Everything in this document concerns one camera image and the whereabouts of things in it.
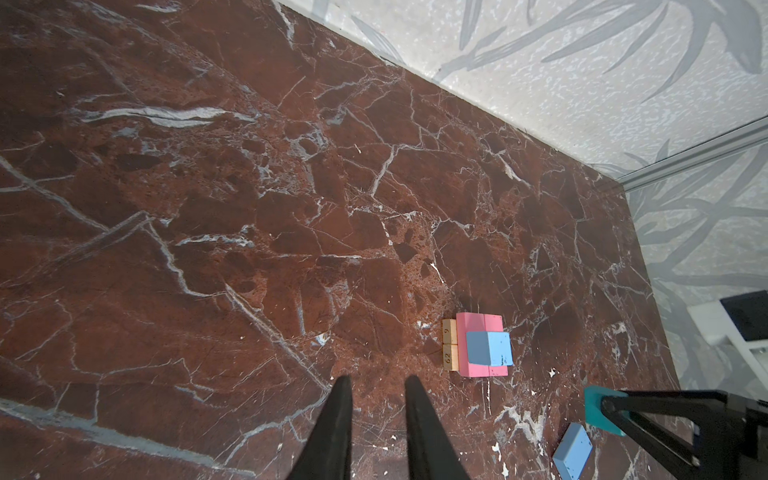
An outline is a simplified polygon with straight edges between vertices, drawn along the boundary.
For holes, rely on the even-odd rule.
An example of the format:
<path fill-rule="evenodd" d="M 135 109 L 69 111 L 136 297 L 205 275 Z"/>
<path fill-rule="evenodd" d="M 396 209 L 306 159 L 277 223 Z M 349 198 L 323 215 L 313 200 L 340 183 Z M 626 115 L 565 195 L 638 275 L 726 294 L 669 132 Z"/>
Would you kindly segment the light blue long block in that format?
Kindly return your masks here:
<path fill-rule="evenodd" d="M 579 423 L 571 423 L 553 456 L 560 478 L 578 480 L 592 450 L 593 445 L 586 429 Z"/>

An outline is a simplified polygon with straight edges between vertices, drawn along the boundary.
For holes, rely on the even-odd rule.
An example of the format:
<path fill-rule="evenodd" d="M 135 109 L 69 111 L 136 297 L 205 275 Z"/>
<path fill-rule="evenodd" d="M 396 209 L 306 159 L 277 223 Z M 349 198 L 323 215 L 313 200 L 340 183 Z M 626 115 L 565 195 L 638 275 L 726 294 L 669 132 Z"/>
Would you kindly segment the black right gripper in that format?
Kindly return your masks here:
<path fill-rule="evenodd" d="M 767 402 L 719 391 L 629 392 L 601 413 L 677 479 L 765 479 Z M 666 425 L 687 420 L 696 442 Z"/>

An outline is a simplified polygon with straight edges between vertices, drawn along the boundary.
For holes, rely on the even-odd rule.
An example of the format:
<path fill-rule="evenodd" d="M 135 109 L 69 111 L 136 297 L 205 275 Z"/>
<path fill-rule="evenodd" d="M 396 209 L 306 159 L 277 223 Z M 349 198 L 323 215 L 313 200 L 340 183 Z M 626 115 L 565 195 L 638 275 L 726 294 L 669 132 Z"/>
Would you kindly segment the teal cube block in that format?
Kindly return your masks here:
<path fill-rule="evenodd" d="M 584 389 L 584 405 L 586 423 L 605 432 L 618 436 L 625 433 L 613 424 L 601 411 L 601 402 L 604 397 L 626 397 L 622 391 L 611 390 L 606 387 L 590 385 Z"/>

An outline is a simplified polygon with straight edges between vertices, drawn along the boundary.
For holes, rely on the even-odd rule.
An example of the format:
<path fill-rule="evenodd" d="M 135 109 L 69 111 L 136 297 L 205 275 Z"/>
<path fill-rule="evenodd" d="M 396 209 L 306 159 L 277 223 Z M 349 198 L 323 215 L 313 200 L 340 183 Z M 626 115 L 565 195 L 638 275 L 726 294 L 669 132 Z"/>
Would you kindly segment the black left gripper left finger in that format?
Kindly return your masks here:
<path fill-rule="evenodd" d="M 336 379 L 287 479 L 351 479 L 353 396 L 348 375 Z"/>

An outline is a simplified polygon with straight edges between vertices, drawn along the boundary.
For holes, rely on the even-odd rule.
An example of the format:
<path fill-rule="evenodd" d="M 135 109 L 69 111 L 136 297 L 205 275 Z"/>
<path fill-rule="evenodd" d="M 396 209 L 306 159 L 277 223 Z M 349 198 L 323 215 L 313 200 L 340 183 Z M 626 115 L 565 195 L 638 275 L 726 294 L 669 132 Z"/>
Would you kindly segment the natural wood long block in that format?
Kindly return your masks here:
<path fill-rule="evenodd" d="M 442 342 L 447 345 L 458 344 L 457 321 L 455 319 L 442 320 Z"/>

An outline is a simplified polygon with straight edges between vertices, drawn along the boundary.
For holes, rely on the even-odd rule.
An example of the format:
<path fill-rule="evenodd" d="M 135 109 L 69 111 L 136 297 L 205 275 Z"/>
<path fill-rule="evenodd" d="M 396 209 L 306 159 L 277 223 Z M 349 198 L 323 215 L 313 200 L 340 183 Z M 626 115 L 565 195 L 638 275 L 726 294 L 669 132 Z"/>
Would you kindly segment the light blue cube block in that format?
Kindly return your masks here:
<path fill-rule="evenodd" d="M 471 331 L 466 334 L 468 362 L 502 367 L 514 364 L 508 332 Z"/>

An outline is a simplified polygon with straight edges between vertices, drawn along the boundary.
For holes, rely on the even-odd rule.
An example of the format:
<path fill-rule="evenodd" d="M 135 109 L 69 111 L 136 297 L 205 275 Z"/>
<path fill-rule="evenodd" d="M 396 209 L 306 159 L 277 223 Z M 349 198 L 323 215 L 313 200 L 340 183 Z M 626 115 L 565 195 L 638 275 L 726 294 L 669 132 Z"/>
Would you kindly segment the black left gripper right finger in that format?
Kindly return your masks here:
<path fill-rule="evenodd" d="M 405 381 L 405 400 L 409 478 L 469 480 L 416 375 Z"/>

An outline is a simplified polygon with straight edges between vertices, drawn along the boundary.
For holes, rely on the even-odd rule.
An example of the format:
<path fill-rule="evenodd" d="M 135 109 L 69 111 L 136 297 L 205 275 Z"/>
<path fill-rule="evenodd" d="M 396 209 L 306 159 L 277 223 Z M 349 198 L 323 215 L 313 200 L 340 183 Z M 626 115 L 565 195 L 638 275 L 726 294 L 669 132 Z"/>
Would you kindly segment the pink block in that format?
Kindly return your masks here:
<path fill-rule="evenodd" d="M 485 366 L 472 363 L 460 363 L 459 374 L 466 378 L 506 377 L 509 374 L 507 366 Z"/>
<path fill-rule="evenodd" d="M 459 334 L 471 331 L 504 331 L 503 318 L 500 315 L 460 312 L 456 315 L 456 321 Z"/>

